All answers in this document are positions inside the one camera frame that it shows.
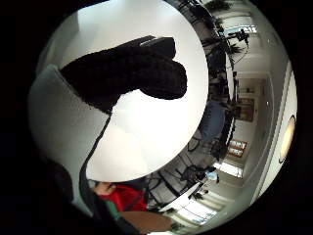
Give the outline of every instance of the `hand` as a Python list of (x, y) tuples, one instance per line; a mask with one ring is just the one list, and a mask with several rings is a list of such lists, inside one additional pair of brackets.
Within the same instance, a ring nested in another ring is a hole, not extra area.
[(97, 195), (110, 195), (114, 190), (116, 186), (109, 182), (100, 182), (95, 188), (93, 188), (93, 191)]
[(85, 103), (110, 115), (120, 95), (137, 89), (158, 99), (183, 97), (187, 75), (172, 60), (175, 53), (173, 38), (163, 37), (142, 47), (114, 47), (84, 55), (60, 73)]

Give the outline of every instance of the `ceiling light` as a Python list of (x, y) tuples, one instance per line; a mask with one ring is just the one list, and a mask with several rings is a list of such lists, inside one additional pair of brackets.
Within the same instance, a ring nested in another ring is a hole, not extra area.
[(281, 155), (279, 158), (279, 162), (280, 164), (285, 160), (287, 153), (290, 149), (291, 146), (291, 140), (293, 137), (293, 133), (294, 133), (294, 127), (295, 127), (295, 117), (291, 116), (291, 119), (288, 123), (285, 135), (284, 135), (284, 139), (283, 139), (283, 144), (282, 144), (282, 149), (281, 149)]

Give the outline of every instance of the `person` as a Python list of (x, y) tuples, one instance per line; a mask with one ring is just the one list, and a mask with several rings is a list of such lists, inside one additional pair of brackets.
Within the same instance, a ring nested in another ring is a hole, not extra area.
[(219, 182), (219, 176), (217, 172), (215, 171), (216, 168), (213, 167), (214, 169), (209, 169), (205, 172), (205, 176), (208, 180), (216, 181), (216, 183)]
[[(48, 65), (37, 75), (28, 95), (31, 134), (43, 158), (58, 166), (51, 174), (57, 178), (56, 183), (67, 199), (104, 228), (110, 228), (110, 218), (113, 218), (118, 225), (125, 225), (120, 227), (128, 234), (166, 231), (170, 219), (143, 211), (144, 205), (134, 208), (138, 203), (117, 211), (118, 204), (101, 200), (96, 192), (110, 189), (104, 196), (113, 196), (121, 185), (114, 189), (100, 184), (95, 191), (89, 190), (88, 163), (96, 150), (104, 146), (101, 140), (109, 135), (106, 130), (121, 96), (140, 90), (156, 99), (174, 100), (187, 92), (186, 70), (173, 61), (174, 38), (148, 36), (135, 40), (134, 45), (126, 43), (122, 47), (92, 52), (63, 67)], [(110, 164), (110, 158), (101, 160)]]
[(199, 181), (202, 181), (204, 178), (205, 174), (203, 168), (192, 164), (187, 166), (183, 173), (181, 173), (180, 180), (181, 181), (186, 180), (187, 181), (186, 187), (189, 189)]
[(140, 234), (173, 229), (175, 222), (170, 217), (147, 210), (147, 200), (143, 190), (131, 186), (136, 185), (137, 181), (129, 182), (130, 185), (127, 185), (127, 182), (99, 182), (92, 190), (101, 199), (113, 202), (120, 215), (130, 222)]

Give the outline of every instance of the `window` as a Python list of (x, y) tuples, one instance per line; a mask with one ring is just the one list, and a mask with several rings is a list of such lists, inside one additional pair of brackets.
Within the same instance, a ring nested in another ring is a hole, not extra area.
[(224, 33), (237, 32), (243, 29), (246, 33), (257, 33), (256, 26), (251, 17), (241, 16), (223, 20)]
[(239, 178), (242, 178), (243, 177), (243, 169), (240, 168), (240, 167), (237, 167), (233, 164), (227, 164), (227, 163), (215, 163), (213, 165), (214, 167), (218, 168), (219, 170), (225, 172), (225, 173), (228, 173), (228, 174), (231, 174), (233, 176), (236, 176), (236, 177), (239, 177)]
[(247, 142), (242, 140), (232, 139), (228, 146), (228, 153), (231, 156), (241, 158), (244, 154)]
[(225, 35), (227, 35), (228, 33), (237, 32), (237, 31), (240, 31), (241, 29), (243, 29), (244, 32), (246, 32), (246, 33), (256, 33), (257, 32), (256, 27), (253, 24), (228, 27), (228, 28), (225, 28), (224, 32), (225, 32)]
[(191, 199), (190, 203), (179, 210), (178, 213), (194, 223), (203, 225), (212, 219), (217, 214), (217, 211), (211, 210)]

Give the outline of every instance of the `person sitting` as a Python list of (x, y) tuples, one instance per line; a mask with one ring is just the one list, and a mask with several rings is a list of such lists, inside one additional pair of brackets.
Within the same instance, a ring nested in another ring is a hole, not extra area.
[(130, 186), (136, 183), (138, 183), (136, 180), (128, 185), (127, 182), (99, 182), (92, 190), (101, 199), (113, 202), (119, 214), (140, 234), (171, 230), (175, 223), (170, 217), (147, 211), (147, 201), (143, 190)]
[(208, 180), (216, 181), (216, 183), (219, 183), (219, 176), (218, 176), (217, 172), (215, 171), (215, 167), (214, 167), (214, 170), (212, 170), (212, 169), (207, 170), (205, 172), (205, 177)]

